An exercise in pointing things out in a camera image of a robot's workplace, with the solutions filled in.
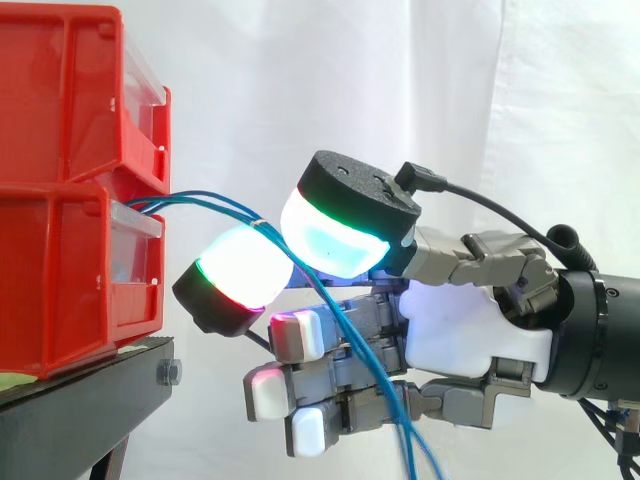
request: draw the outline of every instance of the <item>robotic hand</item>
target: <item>robotic hand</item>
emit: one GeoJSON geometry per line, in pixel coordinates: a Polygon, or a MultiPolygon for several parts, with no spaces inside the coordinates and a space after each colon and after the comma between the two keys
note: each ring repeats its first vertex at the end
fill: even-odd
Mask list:
{"type": "MultiPolygon", "coordinates": [[[[558,275],[544,261],[544,251],[522,235],[467,236],[468,245],[482,242],[485,255],[479,259],[464,243],[432,230],[418,228],[416,237],[415,261],[405,275],[441,286],[412,281],[407,288],[406,280],[372,274],[351,284],[379,291],[341,307],[390,376],[408,368],[448,376],[421,388],[394,382],[413,420],[427,415],[491,428],[498,394],[529,396],[532,381],[546,379],[553,334],[515,326],[493,290],[470,285],[469,279],[494,284],[508,283],[509,275],[511,281],[527,279],[511,294],[503,293],[515,300],[513,308],[534,312],[555,300],[558,275]]],[[[293,286],[305,284],[294,280],[293,286]]],[[[342,434],[390,422],[373,377],[351,355],[326,306],[278,313],[269,332],[278,363],[245,377],[247,415],[251,421],[286,419],[288,455],[315,456],[342,434]]]]}
{"type": "MultiPolygon", "coordinates": [[[[451,241],[417,228],[415,236],[418,248],[404,278],[323,276],[328,285],[374,287],[341,308],[390,376],[409,368],[444,376],[420,388],[394,382],[412,420],[426,415],[490,429],[497,395],[529,397],[535,384],[571,399],[613,402],[627,412],[620,437],[634,438],[624,448],[620,441],[618,453],[637,454],[628,409],[640,400],[634,372],[640,354],[632,340],[640,338],[640,281],[556,271],[523,235],[451,241]],[[439,268],[446,259],[449,267],[439,268]]],[[[300,278],[290,284],[305,286],[300,278]]],[[[316,456],[340,435],[390,423],[373,377],[325,305],[273,315],[269,338],[277,362],[245,376],[247,415],[285,419],[289,456],[316,456]]]]}
{"type": "MultiPolygon", "coordinates": [[[[252,214],[247,224],[260,229],[264,220],[245,211],[252,214]]],[[[618,453],[623,477],[630,478],[630,469],[640,473],[632,461],[640,455],[640,281],[599,274],[573,229],[558,225],[542,235],[504,207],[422,167],[407,163],[391,177],[333,152],[316,153],[281,224],[288,255],[319,271],[326,286],[373,287],[341,308],[389,376],[409,368],[443,375],[420,388],[394,382],[412,420],[426,415],[490,429],[496,396],[528,397],[535,384],[577,400],[618,453]],[[417,227],[417,190],[475,201],[524,234],[455,239],[417,227]],[[566,270],[552,268],[543,247],[566,270]],[[609,411],[587,398],[608,401],[609,411]]],[[[270,225],[261,231],[271,248],[270,242],[283,241],[270,225]]],[[[203,256],[174,285],[203,331],[251,333],[268,302],[234,298],[238,288],[224,281],[242,278],[221,267],[265,267],[266,259],[282,255],[259,255],[258,243],[251,240],[232,262],[227,253],[221,262],[203,256]],[[247,260],[249,252],[255,258],[247,260]],[[215,279],[205,267],[215,270],[215,279]]],[[[284,272],[278,278],[291,274],[291,262],[284,261],[289,265],[274,267],[284,272]]],[[[265,268],[257,273],[275,277],[265,268]]],[[[289,288],[310,286],[297,273],[289,288]]],[[[241,289],[242,281],[235,286],[241,289]]],[[[284,419],[290,456],[318,455],[340,435],[391,422],[372,373],[347,341],[351,333],[334,320],[325,305],[274,315],[269,349],[276,362],[244,378],[249,420],[284,419]]]]}

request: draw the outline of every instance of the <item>blue cable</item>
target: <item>blue cable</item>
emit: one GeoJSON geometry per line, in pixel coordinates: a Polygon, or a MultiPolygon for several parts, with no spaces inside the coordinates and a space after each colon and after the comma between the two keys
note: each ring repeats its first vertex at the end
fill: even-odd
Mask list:
{"type": "MultiPolygon", "coordinates": [[[[154,198],[154,199],[159,199],[159,200],[150,201],[149,205],[145,205],[145,207],[141,208],[139,211],[144,213],[145,215],[153,215],[154,213],[162,210],[164,207],[167,206],[167,205],[164,205],[166,198],[168,198],[168,197],[190,197],[190,196],[209,197],[209,198],[213,198],[213,199],[216,199],[216,200],[220,200],[221,202],[225,202],[225,203],[231,205],[232,207],[235,207],[238,210],[240,210],[242,212],[245,212],[247,215],[249,215],[250,217],[253,217],[255,220],[258,220],[258,219],[262,218],[256,212],[251,210],[249,207],[246,207],[246,206],[242,205],[241,203],[236,202],[235,200],[232,200],[229,197],[225,197],[224,195],[220,195],[219,193],[208,192],[206,190],[184,190],[182,192],[172,193],[171,195],[168,195],[167,197],[148,197],[148,198],[154,198]]],[[[131,203],[132,202],[127,202],[127,203],[125,203],[125,205],[130,207],[131,203]]]]}
{"type": "Polygon", "coordinates": [[[272,243],[274,243],[280,250],[283,251],[302,271],[305,275],[309,283],[316,290],[318,295],[325,301],[328,305],[329,309],[333,313],[336,318],[336,322],[340,326],[343,331],[346,339],[352,346],[352,349],[356,356],[369,368],[371,373],[373,374],[376,382],[379,384],[380,388],[383,390],[385,394],[385,398],[387,400],[389,410],[391,412],[391,417],[394,423],[396,423],[398,427],[398,434],[400,435],[400,447],[403,452],[403,458],[406,455],[405,462],[407,464],[407,470],[409,473],[409,478],[411,480],[417,479],[417,474],[415,470],[415,461],[413,456],[413,446],[411,442],[411,437],[414,436],[422,449],[422,451],[427,456],[429,463],[436,474],[436,478],[438,480],[444,480],[444,475],[438,465],[438,461],[435,458],[435,455],[424,441],[420,433],[415,429],[413,424],[411,423],[411,419],[408,417],[404,406],[398,399],[398,396],[395,393],[395,389],[393,387],[393,383],[391,382],[389,376],[385,372],[383,366],[380,364],[380,361],[377,359],[369,345],[366,343],[360,332],[358,332],[353,324],[349,321],[344,312],[340,309],[340,306],[336,303],[336,301],[331,297],[325,286],[322,284],[320,279],[317,277],[315,272],[308,267],[302,260],[300,260],[286,245],[282,235],[268,222],[263,221],[261,223],[255,223],[257,220],[261,220],[262,218],[253,210],[245,207],[244,205],[235,202],[227,197],[219,195],[213,192],[206,192],[201,190],[192,190],[179,192],[166,197],[145,197],[139,198],[136,200],[132,200],[127,202],[127,206],[135,206],[144,204],[145,206],[140,210],[146,215],[152,215],[153,213],[158,212],[162,208],[165,208],[171,204],[192,204],[198,205],[219,213],[223,213],[228,215],[236,220],[252,226],[254,229],[258,230],[262,235],[264,235],[267,239],[269,239],[272,243]],[[199,196],[207,196],[211,198],[215,198],[217,200],[228,203],[229,205],[241,210],[238,212],[237,210],[232,210],[221,205],[217,205],[211,202],[207,202],[204,200],[200,200],[197,198],[192,198],[191,195],[199,195],[199,196]]]}

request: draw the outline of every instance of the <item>metal bracket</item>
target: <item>metal bracket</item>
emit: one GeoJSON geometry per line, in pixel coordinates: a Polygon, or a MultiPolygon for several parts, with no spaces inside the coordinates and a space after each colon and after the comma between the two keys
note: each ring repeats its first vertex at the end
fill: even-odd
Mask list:
{"type": "Polygon", "coordinates": [[[439,398],[440,408],[424,413],[454,425],[490,429],[496,397],[500,394],[518,397],[531,396],[533,363],[494,358],[489,372],[481,379],[437,379],[420,389],[426,398],[439,398]]]}

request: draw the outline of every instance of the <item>white fingertip pad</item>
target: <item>white fingertip pad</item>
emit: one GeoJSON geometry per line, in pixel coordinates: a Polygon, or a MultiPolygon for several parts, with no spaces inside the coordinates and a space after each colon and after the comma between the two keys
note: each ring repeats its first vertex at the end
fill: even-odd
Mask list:
{"type": "Polygon", "coordinates": [[[277,313],[270,330],[273,354],[280,363],[312,362],[324,355],[322,322],[313,310],[277,313]]]}
{"type": "Polygon", "coordinates": [[[318,408],[299,409],[291,420],[294,457],[317,457],[326,449],[324,416],[318,408]]]}
{"type": "Polygon", "coordinates": [[[320,316],[313,310],[295,312],[300,325],[300,339],[305,362],[319,360],[324,356],[320,316]]]}
{"type": "Polygon", "coordinates": [[[270,368],[255,373],[251,378],[252,410],[247,402],[249,417],[257,422],[279,420],[289,415],[289,397],[284,373],[279,368],[270,368]]]}

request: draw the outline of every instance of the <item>cable connector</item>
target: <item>cable connector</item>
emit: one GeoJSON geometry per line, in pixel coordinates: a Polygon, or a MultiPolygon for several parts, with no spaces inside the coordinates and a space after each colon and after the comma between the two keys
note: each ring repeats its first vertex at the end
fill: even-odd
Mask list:
{"type": "Polygon", "coordinates": [[[405,192],[413,195],[416,190],[422,192],[444,192],[447,179],[436,175],[431,170],[415,163],[406,162],[394,178],[394,181],[405,192]]]}

